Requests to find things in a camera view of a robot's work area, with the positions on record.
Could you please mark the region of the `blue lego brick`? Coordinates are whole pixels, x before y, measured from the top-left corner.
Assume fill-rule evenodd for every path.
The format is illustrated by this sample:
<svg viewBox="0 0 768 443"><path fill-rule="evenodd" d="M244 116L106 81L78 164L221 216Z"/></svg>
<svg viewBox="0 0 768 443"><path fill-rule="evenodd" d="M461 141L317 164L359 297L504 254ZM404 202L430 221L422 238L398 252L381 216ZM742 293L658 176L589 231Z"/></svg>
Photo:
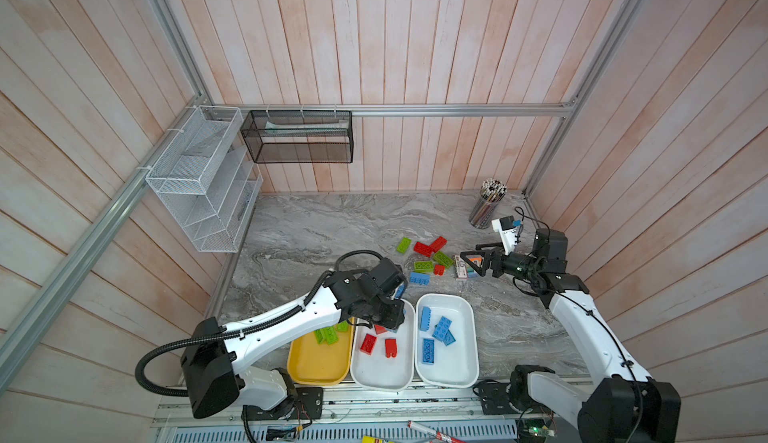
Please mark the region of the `blue lego brick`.
<svg viewBox="0 0 768 443"><path fill-rule="evenodd" d="M401 285L399 285L397 287L396 291L395 291L394 298L395 299L401 299L402 296L404 295L406 289L407 289L407 284L406 283L402 283Z"/></svg>
<svg viewBox="0 0 768 443"><path fill-rule="evenodd" d="M441 317L433 330L433 338L437 341L445 342L450 333L451 323L452 321L450 319Z"/></svg>
<svg viewBox="0 0 768 443"><path fill-rule="evenodd" d="M422 339L422 358L425 365L433 365L435 362L435 340L432 338Z"/></svg>
<svg viewBox="0 0 768 443"><path fill-rule="evenodd" d="M421 332L427 332L430 329L431 321L431 309L429 307L422 307L419 316L419 330Z"/></svg>

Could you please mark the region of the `blue lego brick side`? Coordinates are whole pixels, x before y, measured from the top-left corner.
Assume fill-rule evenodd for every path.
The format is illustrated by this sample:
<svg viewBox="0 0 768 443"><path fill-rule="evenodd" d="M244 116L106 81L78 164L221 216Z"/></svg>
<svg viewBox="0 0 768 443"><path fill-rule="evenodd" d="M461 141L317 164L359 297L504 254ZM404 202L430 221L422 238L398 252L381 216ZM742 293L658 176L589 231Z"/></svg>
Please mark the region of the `blue lego brick side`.
<svg viewBox="0 0 768 443"><path fill-rule="evenodd" d="M409 283L427 286L430 283L430 276L428 274L411 272L409 275Z"/></svg>

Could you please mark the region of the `red long lego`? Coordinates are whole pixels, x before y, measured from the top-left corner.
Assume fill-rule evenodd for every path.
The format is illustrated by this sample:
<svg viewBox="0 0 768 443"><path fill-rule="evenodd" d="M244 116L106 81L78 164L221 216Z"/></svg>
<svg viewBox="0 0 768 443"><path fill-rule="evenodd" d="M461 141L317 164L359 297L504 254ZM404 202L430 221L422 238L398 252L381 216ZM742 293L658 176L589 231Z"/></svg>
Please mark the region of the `red long lego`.
<svg viewBox="0 0 768 443"><path fill-rule="evenodd" d="M422 256L424 256L426 258L431 258L433 253L434 253L433 248L431 246L426 245L426 244L421 243L421 242L416 242L414 244L413 250L417 254L420 254L420 255L422 255Z"/></svg>
<svg viewBox="0 0 768 443"><path fill-rule="evenodd" d="M447 244L447 240L444 237L440 236L430 244L431 251L433 253L441 251L446 244Z"/></svg>

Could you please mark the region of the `blue lego brick bottom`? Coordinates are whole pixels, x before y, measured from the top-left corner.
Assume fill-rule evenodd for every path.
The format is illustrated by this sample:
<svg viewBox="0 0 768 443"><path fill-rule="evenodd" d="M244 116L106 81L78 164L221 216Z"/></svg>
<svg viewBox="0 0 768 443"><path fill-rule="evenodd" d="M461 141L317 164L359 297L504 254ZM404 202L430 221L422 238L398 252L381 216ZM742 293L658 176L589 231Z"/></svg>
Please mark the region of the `blue lego brick bottom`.
<svg viewBox="0 0 768 443"><path fill-rule="evenodd" d="M422 339L422 358L425 365L433 365L435 362L435 340L432 338Z"/></svg>

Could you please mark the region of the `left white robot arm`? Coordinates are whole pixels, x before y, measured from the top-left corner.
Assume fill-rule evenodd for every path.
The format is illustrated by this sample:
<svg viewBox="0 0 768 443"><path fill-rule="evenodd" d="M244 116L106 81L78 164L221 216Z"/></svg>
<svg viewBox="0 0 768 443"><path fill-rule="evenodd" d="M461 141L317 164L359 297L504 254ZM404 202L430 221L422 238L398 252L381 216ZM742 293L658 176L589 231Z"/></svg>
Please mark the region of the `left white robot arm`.
<svg viewBox="0 0 768 443"><path fill-rule="evenodd" d="M400 265L376 251L371 268L341 269L336 261L310 291L276 309L241 321L200 322L193 335L159 346L139 359L134 370L143 389L188 400L196 419L208 418L231 406L253 406L274 418L296 412L298 393L282 369L263 370L255 362L273 350L316 330L355 320L397 329L405 321L404 302L396 298L407 285ZM160 356L180 351L184 388L150 380L146 370Z"/></svg>

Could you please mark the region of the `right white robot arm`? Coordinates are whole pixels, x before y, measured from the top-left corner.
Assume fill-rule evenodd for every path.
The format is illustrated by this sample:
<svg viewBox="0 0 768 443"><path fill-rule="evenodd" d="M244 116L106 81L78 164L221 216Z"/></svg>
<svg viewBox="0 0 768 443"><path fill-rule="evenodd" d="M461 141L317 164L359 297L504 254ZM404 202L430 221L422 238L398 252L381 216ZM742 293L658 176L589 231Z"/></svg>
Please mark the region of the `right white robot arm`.
<svg viewBox="0 0 768 443"><path fill-rule="evenodd" d="M500 242L478 245L461 260L480 276L509 276L530 288L560 322L594 384L577 388L551 369L517 365L508 398L518 410L549 409L574 427L584 442L673 442L681 397L672 384L656 380L609 328L580 277L567 271L568 239L538 229L528 253L514 250L513 229L501 225Z"/></svg>

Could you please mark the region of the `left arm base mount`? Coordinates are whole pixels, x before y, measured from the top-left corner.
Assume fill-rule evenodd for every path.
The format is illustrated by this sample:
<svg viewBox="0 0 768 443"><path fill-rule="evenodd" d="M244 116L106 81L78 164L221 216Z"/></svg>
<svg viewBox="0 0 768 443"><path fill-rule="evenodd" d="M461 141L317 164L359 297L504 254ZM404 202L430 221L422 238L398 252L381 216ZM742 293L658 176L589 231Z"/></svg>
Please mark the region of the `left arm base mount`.
<svg viewBox="0 0 768 443"><path fill-rule="evenodd" d="M287 398L270 410L245 405L241 416L248 421L314 421L321 418L323 396L322 387L299 387L290 390Z"/></svg>

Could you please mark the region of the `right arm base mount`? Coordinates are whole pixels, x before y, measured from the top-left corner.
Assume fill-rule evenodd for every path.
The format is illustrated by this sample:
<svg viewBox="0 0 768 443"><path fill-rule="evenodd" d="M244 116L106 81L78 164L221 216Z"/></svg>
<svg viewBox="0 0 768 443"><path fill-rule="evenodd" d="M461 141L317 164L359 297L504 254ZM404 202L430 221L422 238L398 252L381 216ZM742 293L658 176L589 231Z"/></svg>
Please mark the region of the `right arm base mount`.
<svg viewBox="0 0 768 443"><path fill-rule="evenodd" d="M484 415L514 415L532 412L550 414L551 409L527 396L515 392L509 382L483 379L472 386L472 392L479 398Z"/></svg>

